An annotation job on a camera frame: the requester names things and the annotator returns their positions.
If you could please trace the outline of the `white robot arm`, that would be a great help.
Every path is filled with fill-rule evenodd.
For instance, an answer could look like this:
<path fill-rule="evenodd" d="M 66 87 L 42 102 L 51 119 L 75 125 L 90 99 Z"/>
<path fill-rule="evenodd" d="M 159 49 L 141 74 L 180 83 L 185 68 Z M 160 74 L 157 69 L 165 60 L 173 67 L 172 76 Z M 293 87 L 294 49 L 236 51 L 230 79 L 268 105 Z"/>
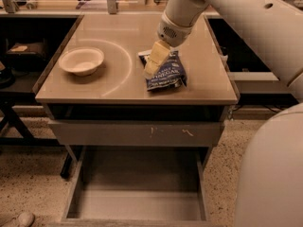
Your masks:
<path fill-rule="evenodd" d="M 213 7 L 291 94 L 303 100 L 303 13 L 282 0 L 169 0 L 158 37 L 182 44 Z M 276 114 L 243 154 L 235 227 L 303 227 L 303 103 Z"/>

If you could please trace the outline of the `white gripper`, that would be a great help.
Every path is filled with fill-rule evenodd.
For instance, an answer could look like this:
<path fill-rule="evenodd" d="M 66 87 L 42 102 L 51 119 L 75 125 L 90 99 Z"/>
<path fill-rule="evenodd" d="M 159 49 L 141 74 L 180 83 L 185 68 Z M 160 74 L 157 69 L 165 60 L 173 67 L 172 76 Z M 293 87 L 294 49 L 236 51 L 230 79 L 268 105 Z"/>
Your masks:
<path fill-rule="evenodd" d="M 193 25 L 187 17 L 170 19 L 164 12 L 157 28 L 158 37 L 161 39 L 153 44 L 151 54 L 147 58 L 144 68 L 144 77 L 151 79 L 168 58 L 170 47 L 181 45 L 191 33 Z"/>

